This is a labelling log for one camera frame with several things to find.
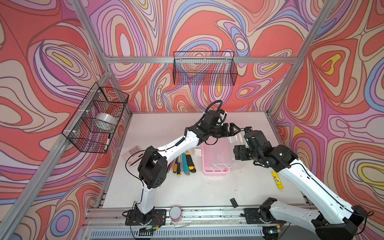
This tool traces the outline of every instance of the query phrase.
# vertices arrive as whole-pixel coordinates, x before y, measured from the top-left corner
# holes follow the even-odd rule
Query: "teal pen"
[[[188,167],[188,164],[187,164],[187,157],[185,156],[185,152],[181,155],[181,158],[183,159],[184,173],[189,175],[190,172],[189,172],[189,167]]]

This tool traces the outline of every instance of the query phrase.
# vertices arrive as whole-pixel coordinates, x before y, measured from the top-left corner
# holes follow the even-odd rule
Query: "glue stick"
[[[275,183],[279,189],[283,189],[283,184],[280,182],[279,176],[277,175],[277,172],[272,172],[273,179],[275,180]]]

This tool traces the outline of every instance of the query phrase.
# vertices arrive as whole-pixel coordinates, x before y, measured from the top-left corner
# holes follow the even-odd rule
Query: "pink storage box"
[[[202,144],[203,149],[203,173],[204,175],[225,175],[235,164],[235,145],[243,145],[244,138],[239,133],[233,137],[222,137],[214,145]]]

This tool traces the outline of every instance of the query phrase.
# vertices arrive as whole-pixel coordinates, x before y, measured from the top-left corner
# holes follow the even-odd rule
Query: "black cable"
[[[208,112],[208,110],[216,103],[220,103],[220,105],[218,106],[217,110],[219,110],[221,108],[221,105],[223,105],[223,101],[222,100],[216,100],[214,102],[212,102],[211,104],[208,105],[208,107],[205,109],[205,112]]]
[[[285,232],[287,231],[287,229],[289,228],[290,225],[291,225],[291,223],[288,224],[288,227],[283,231],[283,233],[280,235],[280,237],[278,237],[276,240],[279,240],[285,234]]]
[[[362,230],[361,230],[359,233],[356,233],[355,236],[356,236],[356,235],[359,235],[359,234],[362,234],[362,233],[364,232],[365,227],[366,227],[366,225],[367,225],[368,217],[373,216],[373,214],[375,214],[374,211],[369,211],[369,212],[367,213],[367,216],[365,217],[364,226],[362,227]]]
[[[260,215],[259,216],[252,216],[252,215],[249,215],[249,214],[240,214],[240,216],[242,216],[242,217],[253,217],[253,218],[256,218],[256,219],[260,218]]]
[[[139,152],[145,152],[145,151],[163,152],[163,151],[167,151],[168,149],[173,148],[174,146],[176,146],[176,145],[173,145],[172,147],[169,147],[169,148],[167,148],[167,149],[165,149],[165,150],[157,150],[157,149],[155,149],[155,150],[151,150],[151,149],[140,150],[140,151],[135,152],[135,153],[132,154],[131,156],[129,156],[129,158],[128,158],[127,161],[125,162],[125,169],[127,170],[127,172],[128,172],[130,175],[132,175],[133,177],[137,178],[137,179],[141,182],[141,184],[143,185],[143,188],[142,188],[142,191],[141,191],[141,199],[140,199],[140,202],[142,201],[142,198],[143,198],[144,183],[143,183],[143,181],[142,181],[139,177],[136,177],[135,175],[133,175],[133,174],[128,170],[128,168],[127,168],[127,163],[128,163],[128,161],[130,160],[131,157],[133,157],[133,155],[136,155],[136,154],[139,153]]]
[[[217,141],[218,141],[218,137],[216,138],[216,141],[215,141],[215,143],[213,143],[213,144],[209,144],[209,143],[207,143],[207,141],[204,141],[204,142],[205,142],[205,144],[207,144],[207,145],[215,145],[215,144],[217,143]]]
[[[132,205],[132,210],[131,210],[131,212],[129,213],[129,220],[130,221],[132,221],[132,211],[133,211],[133,207],[135,206],[135,201],[133,201],[133,205]],[[132,232],[132,226],[131,226],[131,224],[129,225],[129,229],[131,230],[131,233],[132,233],[132,237],[134,238],[134,239],[137,239],[137,238],[135,238],[135,235],[133,234],[133,232]]]
[[[224,119],[221,119],[221,116],[219,118],[220,118],[220,122],[217,122],[217,123],[222,124],[225,121],[225,119],[227,118],[227,114],[226,113],[224,114]]]
[[[240,132],[249,132],[249,133],[252,135],[252,137],[256,138],[256,137],[252,134],[251,131],[245,131],[245,130],[243,129],[243,130],[240,130]]]

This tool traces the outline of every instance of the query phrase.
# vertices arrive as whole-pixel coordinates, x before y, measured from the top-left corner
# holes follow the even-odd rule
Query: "tape roll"
[[[181,208],[178,206],[171,207],[169,210],[169,217],[172,220],[172,222],[179,222],[181,220],[182,216]]]

